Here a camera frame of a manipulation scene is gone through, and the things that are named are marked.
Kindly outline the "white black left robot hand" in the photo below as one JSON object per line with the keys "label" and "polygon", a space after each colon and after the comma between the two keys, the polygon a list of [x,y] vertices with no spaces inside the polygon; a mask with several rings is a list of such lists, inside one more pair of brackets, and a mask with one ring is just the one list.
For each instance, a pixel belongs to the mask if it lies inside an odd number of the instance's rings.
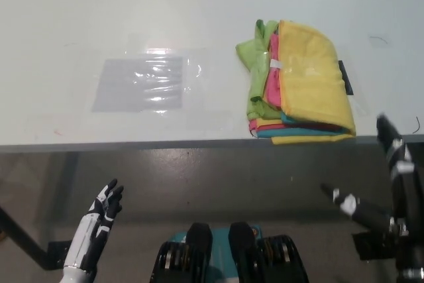
{"label": "white black left robot hand", "polygon": [[105,248],[117,214],[122,210],[123,186],[111,180],[82,217],[64,261],[65,267],[92,272]]}

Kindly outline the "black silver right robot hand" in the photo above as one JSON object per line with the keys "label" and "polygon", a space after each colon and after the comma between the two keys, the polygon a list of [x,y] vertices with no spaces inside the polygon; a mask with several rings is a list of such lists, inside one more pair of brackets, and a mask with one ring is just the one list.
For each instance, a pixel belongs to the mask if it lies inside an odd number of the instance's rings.
{"label": "black silver right robot hand", "polygon": [[362,260],[394,258],[399,276],[422,279],[423,177],[404,138],[384,114],[376,127],[390,173],[391,211],[330,184],[321,184],[321,189],[344,215],[368,229],[354,236]]}

